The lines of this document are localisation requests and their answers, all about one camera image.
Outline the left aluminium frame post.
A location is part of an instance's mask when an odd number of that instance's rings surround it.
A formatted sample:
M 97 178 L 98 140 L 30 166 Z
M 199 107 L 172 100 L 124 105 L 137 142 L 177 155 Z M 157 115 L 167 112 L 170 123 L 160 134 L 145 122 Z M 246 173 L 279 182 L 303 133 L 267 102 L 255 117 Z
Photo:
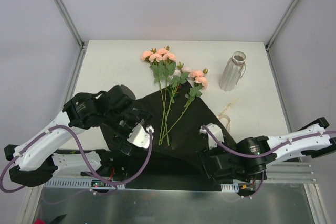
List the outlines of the left aluminium frame post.
M 74 21 L 71 18 L 71 15 L 69 14 L 63 0 L 54 0 L 65 24 L 67 25 L 71 35 L 73 36 L 74 40 L 76 41 L 77 45 L 82 49 L 85 47 L 85 42 L 80 36 L 80 33 L 74 23 Z

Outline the black wrapping paper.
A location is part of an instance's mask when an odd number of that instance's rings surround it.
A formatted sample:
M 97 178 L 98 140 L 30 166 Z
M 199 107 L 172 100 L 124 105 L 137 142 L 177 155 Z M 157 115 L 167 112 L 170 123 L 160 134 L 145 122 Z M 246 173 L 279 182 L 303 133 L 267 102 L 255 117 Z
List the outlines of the black wrapping paper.
M 184 104 L 186 103 L 185 94 L 191 87 L 191 84 L 187 82 L 179 88 L 178 96 L 175 98 L 175 103 L 171 106 L 169 113 L 169 128 L 184 110 Z M 196 162 L 195 153 L 205 149 L 208 140 L 206 135 L 200 133 L 200 128 L 202 125 L 210 123 L 216 124 L 222 129 L 223 134 L 227 137 L 226 143 L 230 147 L 236 143 L 201 98 L 196 98 L 192 102 L 183 117 L 169 132 L 169 146 L 166 141 L 164 141 L 163 145 L 159 145 L 160 126 L 163 114 L 160 91 L 153 92 L 141 99 L 136 99 L 135 107 L 152 114 L 151 119 L 145 123 L 145 126 L 151 125 L 154 128 L 152 152 L 155 151 L 177 158 L 186 157 L 188 162 L 194 164 Z M 137 147 L 133 153 L 139 151 L 146 150 Z

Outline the right aluminium frame post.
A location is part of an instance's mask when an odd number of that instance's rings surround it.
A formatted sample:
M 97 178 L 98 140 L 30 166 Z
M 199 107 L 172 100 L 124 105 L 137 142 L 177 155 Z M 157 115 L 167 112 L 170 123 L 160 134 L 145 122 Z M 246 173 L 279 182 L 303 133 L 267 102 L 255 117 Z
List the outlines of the right aluminium frame post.
M 286 8 L 284 14 L 282 15 L 279 23 L 277 24 L 274 32 L 270 36 L 269 40 L 265 44 L 265 49 L 268 52 L 273 44 L 275 43 L 276 39 L 278 38 L 279 34 L 285 27 L 286 23 L 288 22 L 290 16 L 294 13 L 297 5 L 299 4 L 300 0 L 291 0 L 288 7 Z

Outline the cream printed ribbon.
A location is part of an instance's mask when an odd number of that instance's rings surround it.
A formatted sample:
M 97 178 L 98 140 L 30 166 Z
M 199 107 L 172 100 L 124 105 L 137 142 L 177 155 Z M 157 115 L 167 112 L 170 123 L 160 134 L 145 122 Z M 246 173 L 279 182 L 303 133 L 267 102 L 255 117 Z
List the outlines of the cream printed ribbon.
M 236 103 L 239 102 L 239 98 L 236 98 L 234 100 L 232 100 L 230 103 L 228 103 L 224 109 L 219 113 L 219 115 L 217 116 L 217 118 L 219 119 L 219 121 L 221 122 L 221 124 L 224 126 L 224 128 L 230 132 L 230 126 L 231 126 L 231 122 L 232 119 L 229 116 L 228 112 L 230 111 L 230 109 L 232 109 Z

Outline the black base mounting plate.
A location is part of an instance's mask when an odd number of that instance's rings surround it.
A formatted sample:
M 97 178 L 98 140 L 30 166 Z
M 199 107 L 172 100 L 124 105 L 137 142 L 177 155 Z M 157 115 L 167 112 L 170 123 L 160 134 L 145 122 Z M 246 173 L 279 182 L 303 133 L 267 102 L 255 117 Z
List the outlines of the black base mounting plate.
M 112 176 L 113 182 L 125 181 L 127 189 L 219 191 L 221 184 L 209 179 L 203 170 L 201 160 L 195 153 L 194 164 L 186 157 L 171 157 L 153 151 L 144 171 L 131 180 L 131 176 L 144 165 L 146 151 L 139 151 L 127 156 L 120 151 L 98 150 L 102 157 L 102 166 L 98 174 Z

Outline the pink rose stem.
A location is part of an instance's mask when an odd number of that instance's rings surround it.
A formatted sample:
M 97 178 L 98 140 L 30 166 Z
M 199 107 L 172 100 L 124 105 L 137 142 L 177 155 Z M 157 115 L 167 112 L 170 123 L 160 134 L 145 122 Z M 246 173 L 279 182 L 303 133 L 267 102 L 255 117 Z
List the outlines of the pink rose stem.
M 169 132 L 183 117 L 188 107 L 195 100 L 195 98 L 200 97 L 202 95 L 202 90 L 205 90 L 208 87 L 208 81 L 206 79 L 207 74 L 207 68 L 205 68 L 204 70 L 193 70 L 189 72 L 187 68 L 181 67 L 178 69 L 178 74 L 172 75 L 172 78 L 170 79 L 171 85 L 166 86 L 165 98 L 163 99 L 163 119 L 159 137 L 159 145 L 163 144 L 164 139 L 167 140 L 167 145 L 170 145 Z M 184 105 L 184 110 L 181 112 L 180 116 L 176 119 L 172 126 L 168 128 L 167 121 L 169 119 L 171 106 L 175 103 L 175 98 L 178 96 L 179 88 L 181 88 L 183 84 L 187 83 L 188 78 L 194 81 L 194 85 L 185 94 L 186 103 Z

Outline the aluminium rail right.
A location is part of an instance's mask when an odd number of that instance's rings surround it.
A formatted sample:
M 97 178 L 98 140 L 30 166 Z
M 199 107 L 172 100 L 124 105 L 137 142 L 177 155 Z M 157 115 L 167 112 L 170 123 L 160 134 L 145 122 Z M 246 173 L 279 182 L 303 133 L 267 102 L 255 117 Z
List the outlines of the aluminium rail right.
M 283 162 L 266 169 L 267 183 L 316 184 L 317 178 L 310 163 Z

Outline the white ribbed ceramic vase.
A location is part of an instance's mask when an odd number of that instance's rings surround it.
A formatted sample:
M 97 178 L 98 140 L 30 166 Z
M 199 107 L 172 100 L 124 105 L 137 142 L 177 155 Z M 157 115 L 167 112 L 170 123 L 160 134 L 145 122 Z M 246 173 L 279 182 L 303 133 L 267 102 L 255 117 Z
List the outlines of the white ribbed ceramic vase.
M 219 81 L 219 87 L 228 92 L 232 91 L 246 71 L 246 54 L 236 51 L 228 60 Z

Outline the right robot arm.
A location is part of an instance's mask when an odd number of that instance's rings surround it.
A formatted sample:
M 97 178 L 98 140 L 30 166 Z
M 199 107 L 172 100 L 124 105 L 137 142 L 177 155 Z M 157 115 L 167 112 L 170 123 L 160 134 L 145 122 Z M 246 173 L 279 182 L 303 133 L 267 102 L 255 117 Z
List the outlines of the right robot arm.
M 335 152 L 335 131 L 318 118 L 299 131 L 287 135 L 248 137 L 230 147 L 227 137 L 214 124 L 202 126 L 208 147 L 197 154 L 207 177 L 217 184 L 232 180 L 250 182 L 264 179 L 269 166 L 293 158 L 317 158 Z

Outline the aluminium frame post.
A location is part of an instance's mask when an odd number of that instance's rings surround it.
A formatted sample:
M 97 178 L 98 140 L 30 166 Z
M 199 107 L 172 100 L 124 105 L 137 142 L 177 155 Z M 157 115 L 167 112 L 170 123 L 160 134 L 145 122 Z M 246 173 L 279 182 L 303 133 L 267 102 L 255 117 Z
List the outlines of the aluminium frame post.
M 54 0 L 65 24 L 67 25 L 71 35 L 73 36 L 74 40 L 76 41 L 77 45 L 82 49 L 85 47 L 85 42 L 80 36 L 80 33 L 74 23 L 74 21 L 71 18 L 71 15 L 69 14 L 63 0 Z
M 286 8 L 284 14 L 282 15 L 279 23 L 277 24 L 274 32 L 270 36 L 269 40 L 265 44 L 265 49 L 268 52 L 273 44 L 275 43 L 276 39 L 278 38 L 279 34 L 285 27 L 286 23 L 288 22 L 290 16 L 294 13 L 297 5 L 299 4 L 300 0 L 291 0 L 288 7 Z

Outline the pink rose bouquet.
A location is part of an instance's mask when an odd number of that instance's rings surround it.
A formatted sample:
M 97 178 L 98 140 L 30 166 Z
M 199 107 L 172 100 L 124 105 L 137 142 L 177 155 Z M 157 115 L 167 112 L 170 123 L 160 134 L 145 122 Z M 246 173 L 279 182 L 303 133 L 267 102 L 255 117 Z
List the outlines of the pink rose bouquet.
M 187 81 L 188 74 L 182 74 L 179 67 L 182 64 L 176 64 L 176 56 L 170 52 L 170 47 L 151 48 L 144 51 L 141 60 L 150 64 L 150 69 L 154 75 L 154 82 L 158 84 L 163 106 L 163 114 L 160 126 L 159 145 L 164 141 L 169 144 L 168 118 L 171 106 L 174 104 L 178 88 Z

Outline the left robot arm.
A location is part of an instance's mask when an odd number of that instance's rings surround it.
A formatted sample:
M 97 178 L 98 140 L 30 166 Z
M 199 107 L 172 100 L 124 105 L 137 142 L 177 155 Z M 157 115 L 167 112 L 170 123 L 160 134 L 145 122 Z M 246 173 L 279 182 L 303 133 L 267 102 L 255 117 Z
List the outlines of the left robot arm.
M 9 161 L 4 172 L 20 187 L 36 187 L 56 176 L 74 175 L 108 177 L 113 180 L 122 166 L 116 164 L 114 151 L 130 156 L 136 148 L 148 149 L 152 144 L 151 126 L 145 124 L 152 114 L 135 106 L 134 93 L 125 85 L 109 91 L 80 92 L 64 104 L 57 116 L 36 136 L 22 145 L 4 148 Z M 70 139 L 91 128 L 107 128 L 109 150 L 60 154 L 57 150 Z

